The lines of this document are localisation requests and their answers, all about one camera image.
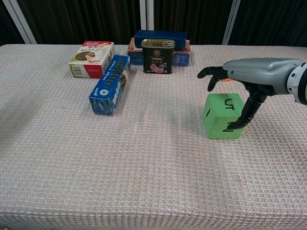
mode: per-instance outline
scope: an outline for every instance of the white tablecloth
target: white tablecloth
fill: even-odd
[[[0,47],[0,226],[42,229],[306,229],[307,107],[269,97],[240,139],[209,140],[206,66],[307,49],[191,46],[189,67],[132,66],[113,116],[94,115],[79,46]],[[116,46],[126,54],[127,46]],[[213,93],[248,96],[238,82]]]

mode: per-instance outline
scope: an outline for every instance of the background curtain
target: background curtain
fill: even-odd
[[[241,0],[230,45],[307,46],[306,0]]]
[[[3,1],[0,1],[0,46],[24,43]]]
[[[154,29],[188,33],[191,44],[222,44],[232,0],[154,0]]]
[[[18,0],[39,44],[128,44],[141,28],[139,0]]]

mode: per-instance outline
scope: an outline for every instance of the blue rectangular box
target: blue rectangular box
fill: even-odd
[[[130,73],[130,57],[114,55],[89,96],[95,114],[113,115]]]
[[[141,48],[134,46],[134,37],[131,39],[128,47],[128,55],[130,56],[130,62],[132,65],[143,65],[143,52]],[[174,52],[173,66],[188,66],[190,62],[190,42],[186,41],[186,50]]]
[[[138,30],[134,36],[135,46],[142,48],[144,39],[168,39],[175,41],[175,50],[186,50],[187,33],[173,31]]]

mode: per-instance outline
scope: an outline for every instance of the green cube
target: green cube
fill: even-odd
[[[237,93],[209,94],[202,115],[208,138],[239,138],[243,129],[226,129],[241,116],[243,107],[244,103]]]

